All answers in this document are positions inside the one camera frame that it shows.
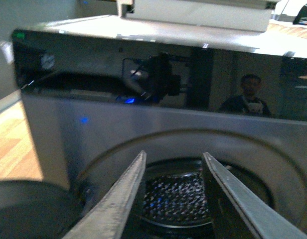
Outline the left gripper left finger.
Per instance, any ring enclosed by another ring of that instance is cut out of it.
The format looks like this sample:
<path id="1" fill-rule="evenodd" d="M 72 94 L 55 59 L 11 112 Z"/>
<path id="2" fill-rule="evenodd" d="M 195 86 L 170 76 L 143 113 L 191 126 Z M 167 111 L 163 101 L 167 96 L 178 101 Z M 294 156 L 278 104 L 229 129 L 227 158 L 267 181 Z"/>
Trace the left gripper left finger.
<path id="1" fill-rule="evenodd" d="M 146 169 L 141 151 L 106 195 L 65 236 L 65 239 L 119 239 Z"/>

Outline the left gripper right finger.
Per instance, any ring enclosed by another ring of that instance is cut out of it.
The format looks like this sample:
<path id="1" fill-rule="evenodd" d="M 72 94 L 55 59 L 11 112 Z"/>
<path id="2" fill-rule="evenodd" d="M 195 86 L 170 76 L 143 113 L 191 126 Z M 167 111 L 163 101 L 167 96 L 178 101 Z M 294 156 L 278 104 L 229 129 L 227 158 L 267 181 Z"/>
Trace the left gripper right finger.
<path id="1" fill-rule="evenodd" d="M 217 239 L 307 239 L 208 152 L 202 176 Z"/>

